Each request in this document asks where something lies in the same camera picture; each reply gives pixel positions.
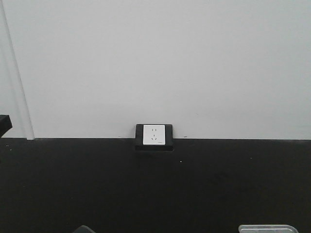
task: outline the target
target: white outlet faceplate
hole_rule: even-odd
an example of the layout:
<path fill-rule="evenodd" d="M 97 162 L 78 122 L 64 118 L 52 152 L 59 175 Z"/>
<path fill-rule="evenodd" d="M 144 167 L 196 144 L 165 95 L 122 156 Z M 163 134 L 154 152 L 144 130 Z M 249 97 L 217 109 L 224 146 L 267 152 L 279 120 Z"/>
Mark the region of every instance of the white outlet faceplate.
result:
<path fill-rule="evenodd" d="M 143 145 L 165 145 L 165 125 L 144 125 Z"/>

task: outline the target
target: gray object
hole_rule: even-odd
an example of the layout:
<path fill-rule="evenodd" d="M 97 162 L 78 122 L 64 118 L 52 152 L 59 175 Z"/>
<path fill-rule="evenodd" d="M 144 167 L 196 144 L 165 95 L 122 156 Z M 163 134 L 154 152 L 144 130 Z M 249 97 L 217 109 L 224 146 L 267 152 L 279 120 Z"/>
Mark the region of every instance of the gray object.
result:
<path fill-rule="evenodd" d="M 241 225 L 240 233 L 298 233 L 290 225 Z"/>
<path fill-rule="evenodd" d="M 81 226 L 76 229 L 73 233 L 95 233 L 90 227 Z"/>

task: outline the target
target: black object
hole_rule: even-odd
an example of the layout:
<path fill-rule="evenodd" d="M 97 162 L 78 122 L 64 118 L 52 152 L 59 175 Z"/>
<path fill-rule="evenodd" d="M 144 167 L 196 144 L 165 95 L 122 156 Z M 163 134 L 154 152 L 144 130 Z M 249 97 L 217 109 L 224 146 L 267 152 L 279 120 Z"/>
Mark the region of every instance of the black object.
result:
<path fill-rule="evenodd" d="M 143 144 L 144 124 L 136 125 L 135 150 L 173 150 L 173 126 L 165 124 L 165 145 L 144 145 Z"/>
<path fill-rule="evenodd" d="M 238 233 L 311 230 L 311 140 L 0 140 L 0 232 Z"/>
<path fill-rule="evenodd" d="M 83 225 L 78 229 L 76 229 L 73 233 L 95 233 L 95 232 L 90 227 Z"/>
<path fill-rule="evenodd" d="M 9 115 L 0 115 L 0 137 L 12 127 Z"/>

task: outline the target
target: wall socket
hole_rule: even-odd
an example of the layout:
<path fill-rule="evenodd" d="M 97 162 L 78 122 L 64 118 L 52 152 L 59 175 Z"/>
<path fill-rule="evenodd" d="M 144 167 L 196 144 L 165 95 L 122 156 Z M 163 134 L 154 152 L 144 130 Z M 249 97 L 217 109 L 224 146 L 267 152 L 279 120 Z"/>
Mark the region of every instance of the wall socket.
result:
<path fill-rule="evenodd" d="M 165 145 L 165 125 L 144 125 L 143 145 Z"/>

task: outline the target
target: white wall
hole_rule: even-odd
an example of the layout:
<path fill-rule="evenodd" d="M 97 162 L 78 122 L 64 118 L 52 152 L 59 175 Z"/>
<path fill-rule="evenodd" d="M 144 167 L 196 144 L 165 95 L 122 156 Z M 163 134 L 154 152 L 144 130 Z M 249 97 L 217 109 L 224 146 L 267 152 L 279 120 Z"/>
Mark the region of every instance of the white wall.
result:
<path fill-rule="evenodd" d="M 3 0 L 35 137 L 311 139 L 309 0 Z"/>
<path fill-rule="evenodd" d="M 0 0 L 0 114 L 10 115 L 13 126 L 3 137 L 34 138 L 2 0 Z"/>

